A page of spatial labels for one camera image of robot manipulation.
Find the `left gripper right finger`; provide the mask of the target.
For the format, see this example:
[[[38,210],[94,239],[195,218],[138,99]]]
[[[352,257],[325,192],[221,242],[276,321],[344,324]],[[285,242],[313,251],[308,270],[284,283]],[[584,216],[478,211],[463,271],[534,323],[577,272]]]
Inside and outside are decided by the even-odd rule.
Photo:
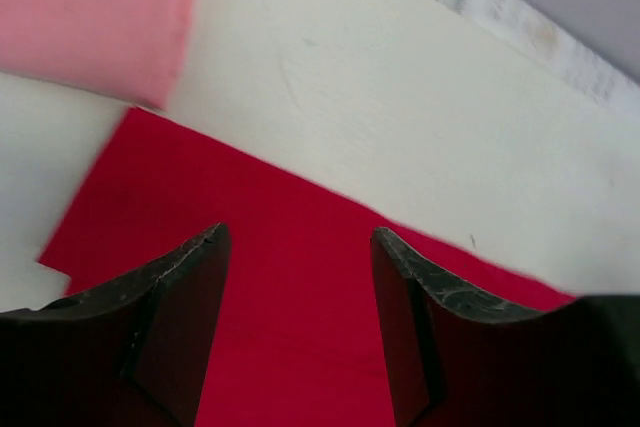
[[[387,228],[372,277],[399,426],[635,426],[639,300],[542,312],[426,259]]]

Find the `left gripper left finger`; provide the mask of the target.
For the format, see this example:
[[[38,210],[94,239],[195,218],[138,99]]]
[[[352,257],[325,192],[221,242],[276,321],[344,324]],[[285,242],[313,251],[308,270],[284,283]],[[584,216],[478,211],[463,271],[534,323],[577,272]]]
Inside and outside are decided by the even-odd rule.
[[[192,426],[230,262],[215,225],[38,309],[1,316],[5,426]]]

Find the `red t shirt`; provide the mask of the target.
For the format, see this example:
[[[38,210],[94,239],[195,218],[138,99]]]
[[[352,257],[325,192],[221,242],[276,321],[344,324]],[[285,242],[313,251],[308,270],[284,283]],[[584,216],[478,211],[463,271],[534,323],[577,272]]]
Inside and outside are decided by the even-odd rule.
[[[40,259],[76,293],[217,223],[231,260],[198,424],[392,425],[370,256],[389,220],[361,204],[131,109]]]

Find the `folded pink t shirt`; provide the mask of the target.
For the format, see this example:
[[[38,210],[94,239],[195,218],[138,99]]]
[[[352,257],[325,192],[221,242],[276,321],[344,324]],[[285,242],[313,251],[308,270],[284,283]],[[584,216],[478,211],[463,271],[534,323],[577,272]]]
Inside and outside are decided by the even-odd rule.
[[[194,0],[1,0],[1,69],[162,109]]]

